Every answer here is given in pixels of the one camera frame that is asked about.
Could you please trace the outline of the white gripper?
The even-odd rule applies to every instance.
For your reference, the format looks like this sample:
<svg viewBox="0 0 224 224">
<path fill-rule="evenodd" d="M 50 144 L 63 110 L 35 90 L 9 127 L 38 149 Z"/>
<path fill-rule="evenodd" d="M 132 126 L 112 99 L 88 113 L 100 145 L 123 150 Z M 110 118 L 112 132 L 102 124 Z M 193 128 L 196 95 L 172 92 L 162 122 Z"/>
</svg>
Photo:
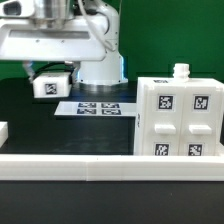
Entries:
<svg viewBox="0 0 224 224">
<path fill-rule="evenodd" d="M 29 19 L 0 19 L 0 60 L 24 61 L 30 82 L 34 78 L 31 61 L 101 61 L 105 47 L 78 17 L 62 29 L 37 29 Z M 80 63 L 71 65 L 70 81 L 77 81 Z"/>
</svg>

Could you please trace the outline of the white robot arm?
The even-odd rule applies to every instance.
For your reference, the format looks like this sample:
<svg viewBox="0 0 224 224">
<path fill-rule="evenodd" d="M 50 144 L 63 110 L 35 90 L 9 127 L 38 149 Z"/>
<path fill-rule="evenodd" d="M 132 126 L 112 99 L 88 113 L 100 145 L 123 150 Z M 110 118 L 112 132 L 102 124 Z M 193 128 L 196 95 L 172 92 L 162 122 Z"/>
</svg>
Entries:
<svg viewBox="0 0 224 224">
<path fill-rule="evenodd" d="M 119 53 L 120 14 L 104 0 L 0 2 L 0 60 L 72 64 L 84 85 L 127 81 Z"/>
</svg>

